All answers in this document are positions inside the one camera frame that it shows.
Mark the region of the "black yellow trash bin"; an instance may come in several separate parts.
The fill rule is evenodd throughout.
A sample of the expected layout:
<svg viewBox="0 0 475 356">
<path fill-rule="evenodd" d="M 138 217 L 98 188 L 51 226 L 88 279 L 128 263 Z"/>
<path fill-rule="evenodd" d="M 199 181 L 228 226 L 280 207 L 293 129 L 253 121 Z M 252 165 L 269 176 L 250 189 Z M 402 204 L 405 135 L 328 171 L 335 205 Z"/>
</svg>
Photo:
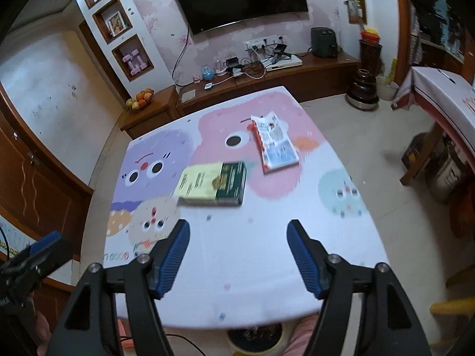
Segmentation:
<svg viewBox="0 0 475 356">
<path fill-rule="evenodd" d="M 276 323 L 226 332 L 233 355 L 281 355 L 290 339 L 289 324 Z"/>
</svg>

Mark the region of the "yellow green chocolate box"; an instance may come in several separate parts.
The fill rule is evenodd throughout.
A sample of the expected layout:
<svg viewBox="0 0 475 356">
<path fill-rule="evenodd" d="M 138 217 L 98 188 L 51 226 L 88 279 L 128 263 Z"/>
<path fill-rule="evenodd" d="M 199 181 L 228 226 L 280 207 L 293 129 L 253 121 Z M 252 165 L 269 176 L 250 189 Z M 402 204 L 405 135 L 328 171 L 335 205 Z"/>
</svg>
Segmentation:
<svg viewBox="0 0 475 356">
<path fill-rule="evenodd" d="M 244 162 L 215 162 L 186 167 L 173 196 L 193 206 L 241 206 L 245 187 Z"/>
</svg>

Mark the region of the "red white flat box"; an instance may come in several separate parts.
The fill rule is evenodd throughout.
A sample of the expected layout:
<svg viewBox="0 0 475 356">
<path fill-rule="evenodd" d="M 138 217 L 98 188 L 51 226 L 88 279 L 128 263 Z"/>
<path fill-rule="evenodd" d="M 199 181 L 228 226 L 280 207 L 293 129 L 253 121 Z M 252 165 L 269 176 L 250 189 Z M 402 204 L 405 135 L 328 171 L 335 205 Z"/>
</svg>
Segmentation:
<svg viewBox="0 0 475 356">
<path fill-rule="evenodd" d="M 265 174 L 300 163 L 297 150 L 286 133 L 287 127 L 275 112 L 264 117 L 252 116 L 250 120 Z"/>
</svg>

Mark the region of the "fruit bowl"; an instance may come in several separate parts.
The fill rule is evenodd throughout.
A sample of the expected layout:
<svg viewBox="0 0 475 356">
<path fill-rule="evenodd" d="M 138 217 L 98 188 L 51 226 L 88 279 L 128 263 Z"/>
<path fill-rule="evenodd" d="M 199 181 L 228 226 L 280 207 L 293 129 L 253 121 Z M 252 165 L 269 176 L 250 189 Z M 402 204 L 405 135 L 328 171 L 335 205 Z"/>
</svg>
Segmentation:
<svg viewBox="0 0 475 356">
<path fill-rule="evenodd" d="M 154 91 L 151 88 L 146 88 L 137 93 L 135 98 L 130 98 L 126 101 L 126 107 L 131 111 L 140 111 L 146 108 L 151 102 L 154 95 Z"/>
</svg>

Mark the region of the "dark ceramic jar stack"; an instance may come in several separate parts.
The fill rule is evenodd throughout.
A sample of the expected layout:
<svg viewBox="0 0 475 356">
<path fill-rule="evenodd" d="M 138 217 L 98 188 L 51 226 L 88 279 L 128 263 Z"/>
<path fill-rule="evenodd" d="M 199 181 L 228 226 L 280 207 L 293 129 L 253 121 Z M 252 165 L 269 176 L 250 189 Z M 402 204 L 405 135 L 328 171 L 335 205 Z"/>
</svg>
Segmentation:
<svg viewBox="0 0 475 356">
<path fill-rule="evenodd" d="M 362 111 L 373 111 L 379 106 L 376 78 L 366 69 L 357 70 L 350 84 L 345 99 L 354 108 Z"/>
</svg>

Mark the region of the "blue teapot ornament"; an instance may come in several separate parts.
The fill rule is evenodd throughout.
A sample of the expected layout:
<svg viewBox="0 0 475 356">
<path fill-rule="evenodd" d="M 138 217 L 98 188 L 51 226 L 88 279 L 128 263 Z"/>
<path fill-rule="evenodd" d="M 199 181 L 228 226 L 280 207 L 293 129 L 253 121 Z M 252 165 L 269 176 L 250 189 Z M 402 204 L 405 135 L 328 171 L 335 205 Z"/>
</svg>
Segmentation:
<svg viewBox="0 0 475 356">
<path fill-rule="evenodd" d="M 202 79 L 205 81 L 211 81 L 214 78 L 213 69 L 209 65 L 204 65 L 201 68 Z"/>
</svg>

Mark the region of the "wooden tv cabinet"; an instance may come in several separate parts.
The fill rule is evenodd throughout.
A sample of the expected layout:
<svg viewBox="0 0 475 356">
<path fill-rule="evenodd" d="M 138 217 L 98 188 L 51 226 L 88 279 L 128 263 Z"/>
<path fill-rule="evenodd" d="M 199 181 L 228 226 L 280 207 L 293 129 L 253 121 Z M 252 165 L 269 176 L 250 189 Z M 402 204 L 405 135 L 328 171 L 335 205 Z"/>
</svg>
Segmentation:
<svg viewBox="0 0 475 356">
<path fill-rule="evenodd" d="M 336 59 L 321 59 L 310 54 L 303 57 L 301 66 L 271 71 L 262 79 L 223 76 L 209 90 L 203 82 L 181 90 L 170 86 L 155 93 L 145 109 L 128 112 L 121 131 L 136 139 L 214 104 L 278 86 L 284 86 L 300 103 L 340 95 L 345 93 L 359 67 L 360 62 L 345 53 Z"/>
</svg>

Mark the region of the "pink dumbbells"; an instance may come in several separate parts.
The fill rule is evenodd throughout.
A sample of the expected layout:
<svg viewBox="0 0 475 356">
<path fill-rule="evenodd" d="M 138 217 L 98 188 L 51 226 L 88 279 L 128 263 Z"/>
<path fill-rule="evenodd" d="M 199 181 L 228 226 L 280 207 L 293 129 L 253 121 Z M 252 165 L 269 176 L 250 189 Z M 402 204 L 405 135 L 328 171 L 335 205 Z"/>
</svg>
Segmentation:
<svg viewBox="0 0 475 356">
<path fill-rule="evenodd" d="M 138 49 L 133 50 L 130 54 L 126 54 L 122 57 L 122 62 L 126 63 L 130 68 L 130 75 L 135 76 L 141 71 L 145 70 L 148 65 L 142 60 L 140 51 Z"/>
</svg>

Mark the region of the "white set-top box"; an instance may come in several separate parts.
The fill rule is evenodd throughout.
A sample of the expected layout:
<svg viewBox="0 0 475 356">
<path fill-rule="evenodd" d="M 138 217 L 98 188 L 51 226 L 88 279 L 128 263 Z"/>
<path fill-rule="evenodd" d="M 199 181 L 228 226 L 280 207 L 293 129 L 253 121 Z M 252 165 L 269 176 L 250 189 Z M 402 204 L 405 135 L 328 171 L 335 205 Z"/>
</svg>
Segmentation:
<svg viewBox="0 0 475 356">
<path fill-rule="evenodd" d="M 280 60 L 272 63 L 272 58 L 263 61 L 263 66 L 267 71 L 278 71 L 287 68 L 295 68 L 303 65 L 303 60 L 296 55 L 284 56 Z"/>
</svg>

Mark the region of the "side table with cloth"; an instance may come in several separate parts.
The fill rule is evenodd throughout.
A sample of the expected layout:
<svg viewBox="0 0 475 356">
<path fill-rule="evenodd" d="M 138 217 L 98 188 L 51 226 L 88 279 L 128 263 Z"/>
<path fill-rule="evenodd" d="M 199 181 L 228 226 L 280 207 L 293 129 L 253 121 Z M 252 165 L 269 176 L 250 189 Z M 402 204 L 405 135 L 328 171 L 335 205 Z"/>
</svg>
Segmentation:
<svg viewBox="0 0 475 356">
<path fill-rule="evenodd" d="M 474 88 L 462 76 L 437 68 L 410 69 L 395 97 L 392 110 L 417 105 L 434 125 L 424 138 L 422 149 L 407 172 L 400 178 L 407 186 L 424 168 L 443 134 L 447 134 L 474 167 Z"/>
</svg>

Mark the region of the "black speaker box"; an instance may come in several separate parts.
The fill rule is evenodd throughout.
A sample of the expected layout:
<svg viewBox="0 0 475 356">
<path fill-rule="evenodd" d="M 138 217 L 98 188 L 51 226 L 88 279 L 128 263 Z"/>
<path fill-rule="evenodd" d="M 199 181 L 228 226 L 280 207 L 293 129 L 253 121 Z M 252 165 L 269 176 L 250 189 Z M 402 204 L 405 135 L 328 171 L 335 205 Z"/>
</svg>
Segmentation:
<svg viewBox="0 0 475 356">
<path fill-rule="evenodd" d="M 313 27 L 311 29 L 312 54 L 318 58 L 335 59 L 338 56 L 337 37 L 333 29 Z"/>
</svg>

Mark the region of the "white power strip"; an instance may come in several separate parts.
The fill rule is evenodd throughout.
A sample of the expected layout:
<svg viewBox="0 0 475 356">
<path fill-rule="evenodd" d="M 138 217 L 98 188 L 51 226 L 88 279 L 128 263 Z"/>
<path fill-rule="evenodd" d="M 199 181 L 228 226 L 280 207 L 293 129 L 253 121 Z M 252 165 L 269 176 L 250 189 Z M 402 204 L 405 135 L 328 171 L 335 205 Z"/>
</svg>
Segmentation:
<svg viewBox="0 0 475 356">
<path fill-rule="evenodd" d="M 283 43 L 284 38 L 282 35 L 270 35 L 256 39 L 250 39 L 248 41 L 244 41 L 244 45 L 246 49 L 251 49 L 253 47 L 257 47 L 258 49 L 262 49 L 263 47 L 269 48 L 274 47 L 279 43 Z"/>
</svg>

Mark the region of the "framed photo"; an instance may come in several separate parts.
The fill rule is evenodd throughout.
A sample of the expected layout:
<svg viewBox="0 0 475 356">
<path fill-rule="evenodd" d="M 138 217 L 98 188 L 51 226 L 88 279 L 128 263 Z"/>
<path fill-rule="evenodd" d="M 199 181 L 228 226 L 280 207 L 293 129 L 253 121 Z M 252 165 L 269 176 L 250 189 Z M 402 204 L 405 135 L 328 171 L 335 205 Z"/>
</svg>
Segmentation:
<svg viewBox="0 0 475 356">
<path fill-rule="evenodd" d="M 106 24 L 112 37 L 121 34 L 126 29 L 126 24 L 124 24 L 121 12 L 119 10 L 107 18 Z"/>
</svg>

